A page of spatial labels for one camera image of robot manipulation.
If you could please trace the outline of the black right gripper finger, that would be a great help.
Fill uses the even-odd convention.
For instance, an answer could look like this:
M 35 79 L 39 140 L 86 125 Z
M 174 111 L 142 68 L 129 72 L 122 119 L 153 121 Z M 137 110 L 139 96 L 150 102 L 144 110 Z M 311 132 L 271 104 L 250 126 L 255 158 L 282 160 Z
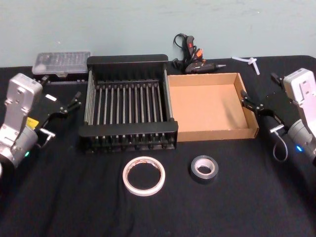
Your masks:
M 278 76 L 276 73 L 271 73 L 271 79 L 272 81 L 277 84 L 278 86 L 284 86 L 283 84 L 283 78 Z
M 240 91 L 241 105 L 246 109 L 252 111 L 255 115 L 265 116 L 265 109 L 263 104 L 255 103 L 247 94 L 245 90 Z

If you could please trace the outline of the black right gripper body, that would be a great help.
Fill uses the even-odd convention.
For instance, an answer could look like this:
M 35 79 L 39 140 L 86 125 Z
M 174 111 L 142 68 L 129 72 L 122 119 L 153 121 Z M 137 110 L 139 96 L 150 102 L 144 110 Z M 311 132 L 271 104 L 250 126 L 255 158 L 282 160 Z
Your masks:
M 273 117 L 284 126 L 292 126 L 300 119 L 297 106 L 287 97 L 284 91 L 273 92 L 260 102 L 263 105 L 258 114 Z

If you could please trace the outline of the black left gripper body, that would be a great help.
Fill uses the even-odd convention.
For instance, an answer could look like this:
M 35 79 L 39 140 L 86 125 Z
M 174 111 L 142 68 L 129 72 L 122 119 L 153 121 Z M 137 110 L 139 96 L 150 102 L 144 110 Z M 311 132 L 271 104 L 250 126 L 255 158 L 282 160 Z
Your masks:
M 53 119 L 66 118 L 68 109 L 57 97 L 42 93 L 33 104 L 27 117 L 27 127 L 30 129 L 44 128 Z

